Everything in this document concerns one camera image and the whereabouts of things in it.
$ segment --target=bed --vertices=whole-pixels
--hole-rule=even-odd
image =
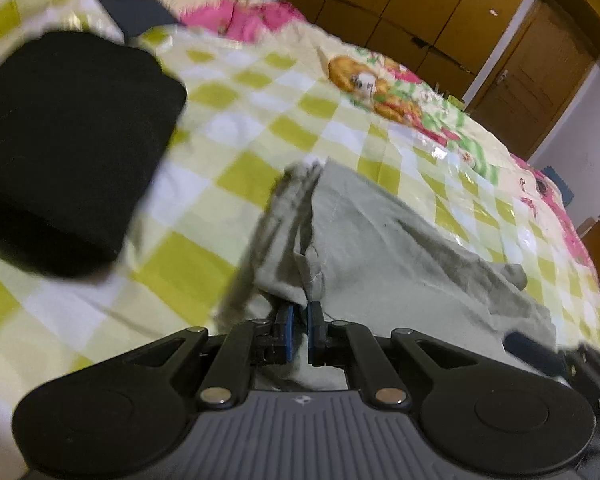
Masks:
[[[177,13],[221,1],[162,0]],[[0,0],[0,60],[57,27],[122,40],[95,0]],[[270,190],[298,160],[333,158],[484,259],[522,264],[558,344],[600,348],[597,275],[558,190],[405,67],[302,20],[255,44],[159,27],[138,47],[186,85],[188,102],[119,262],[107,276],[60,280],[0,259],[0,479],[24,470],[10,417],[30,389],[186,326],[214,330]],[[337,56],[416,102],[421,122],[388,120],[342,92],[329,80]]]

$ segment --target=gray fabric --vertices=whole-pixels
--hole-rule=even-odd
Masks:
[[[525,285],[521,266],[485,262],[329,161],[286,171],[218,322],[226,330],[265,317],[275,297],[303,306],[319,300],[327,320],[362,323],[379,336],[410,327],[520,365],[502,347],[507,332],[555,345],[549,312],[520,292]],[[306,338],[294,365],[274,373],[311,388],[346,387],[341,371],[305,363]]]

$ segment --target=checkered bedsheet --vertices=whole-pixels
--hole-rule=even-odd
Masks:
[[[8,420],[33,387],[185,326],[213,327],[270,190],[298,160],[332,157],[481,257],[522,264],[558,343],[600,348],[595,276],[455,154],[354,107],[276,51],[174,27],[140,46],[183,81],[188,101],[119,263],[75,281],[0,259],[0,460],[17,460]]]

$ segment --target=metal screw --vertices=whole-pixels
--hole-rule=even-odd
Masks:
[[[224,404],[231,399],[231,391],[226,388],[206,388],[200,393],[200,400],[207,404]]]
[[[376,391],[376,399],[383,404],[401,404],[407,400],[407,394],[400,388],[382,388]]]

